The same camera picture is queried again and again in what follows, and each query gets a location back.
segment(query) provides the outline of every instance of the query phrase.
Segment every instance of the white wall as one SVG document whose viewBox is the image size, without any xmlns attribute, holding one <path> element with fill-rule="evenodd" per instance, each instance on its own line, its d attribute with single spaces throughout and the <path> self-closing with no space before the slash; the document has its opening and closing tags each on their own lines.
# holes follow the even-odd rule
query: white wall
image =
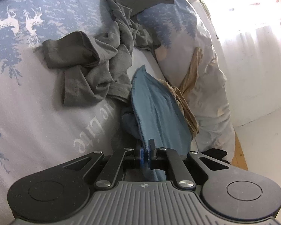
<svg viewBox="0 0 281 225">
<path fill-rule="evenodd" d="M 220 69 L 227 77 L 227 97 L 234 127 L 281 107 L 281 23 L 216 38 L 200 4 L 192 4 L 211 34 Z"/>
</svg>

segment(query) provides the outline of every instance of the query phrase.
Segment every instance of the blue cloth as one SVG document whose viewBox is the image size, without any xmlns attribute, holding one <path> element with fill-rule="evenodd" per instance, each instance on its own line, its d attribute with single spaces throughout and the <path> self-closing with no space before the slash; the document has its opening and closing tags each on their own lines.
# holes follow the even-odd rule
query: blue cloth
<svg viewBox="0 0 281 225">
<path fill-rule="evenodd" d="M 156 148 L 171 148 L 179 155 L 189 152 L 192 136 L 175 98 L 146 72 L 144 65 L 132 81 L 131 101 L 145 153 L 148 153 L 149 139 L 154 139 Z M 149 180 L 165 180 L 164 173 L 158 170 L 147 170 L 144 176 Z"/>
<path fill-rule="evenodd" d="M 123 107 L 121 115 L 122 115 L 121 123 L 122 123 L 123 129 L 126 132 L 128 132 L 129 134 L 131 134 L 137 140 L 142 140 L 142 138 L 140 136 L 139 128 L 138 128 L 138 123 L 137 123 L 137 120 L 134 115 L 132 107 L 131 106 Z"/>
</svg>

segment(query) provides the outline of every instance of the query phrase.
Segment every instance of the wooden floor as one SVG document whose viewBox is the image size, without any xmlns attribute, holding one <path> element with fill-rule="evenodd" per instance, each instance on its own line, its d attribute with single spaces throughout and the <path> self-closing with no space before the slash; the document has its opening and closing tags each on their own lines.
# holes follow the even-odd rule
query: wooden floor
<svg viewBox="0 0 281 225">
<path fill-rule="evenodd" d="M 237 134 L 235 133 L 235 152 L 234 152 L 234 158 L 231 163 L 235 167 L 239 167 L 244 170 L 248 170 L 246 159 L 244 158 L 244 153 L 242 151 L 239 139 L 237 137 Z"/>
</svg>

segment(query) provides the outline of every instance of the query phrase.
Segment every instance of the metal screw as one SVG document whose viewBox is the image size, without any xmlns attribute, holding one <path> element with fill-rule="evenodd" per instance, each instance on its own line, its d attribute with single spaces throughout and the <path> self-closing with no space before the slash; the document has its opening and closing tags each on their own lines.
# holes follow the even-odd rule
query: metal screw
<svg viewBox="0 0 281 225">
<path fill-rule="evenodd" d="M 99 180 L 96 182 L 96 186 L 99 188 L 107 188 L 110 185 L 111 185 L 111 183 L 108 180 Z"/>
<path fill-rule="evenodd" d="M 179 182 L 179 185 L 183 188 L 190 188 L 194 186 L 194 183 L 190 180 L 182 180 Z"/>
</svg>

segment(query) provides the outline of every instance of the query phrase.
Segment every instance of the black circular pad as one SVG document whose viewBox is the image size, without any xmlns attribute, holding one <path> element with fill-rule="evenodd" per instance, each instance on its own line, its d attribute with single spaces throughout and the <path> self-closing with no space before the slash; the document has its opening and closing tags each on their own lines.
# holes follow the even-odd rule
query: black circular pad
<svg viewBox="0 0 281 225">
<path fill-rule="evenodd" d="M 278 184 L 231 165 L 209 171 L 201 198 L 215 213 L 234 221 L 262 220 L 275 216 L 281 208 Z"/>
<path fill-rule="evenodd" d="M 64 192 L 64 186 L 54 181 L 41 181 L 29 188 L 29 195 L 37 201 L 53 201 Z"/>
<path fill-rule="evenodd" d="M 103 157 L 90 153 L 16 181 L 7 194 L 14 217 L 52 223 L 77 213 L 90 199 L 86 180 L 92 183 L 97 177 Z"/>
<path fill-rule="evenodd" d="M 256 200 L 262 194 L 262 190 L 257 184 L 247 181 L 236 181 L 229 184 L 227 192 L 231 197 L 243 201 Z"/>
</svg>

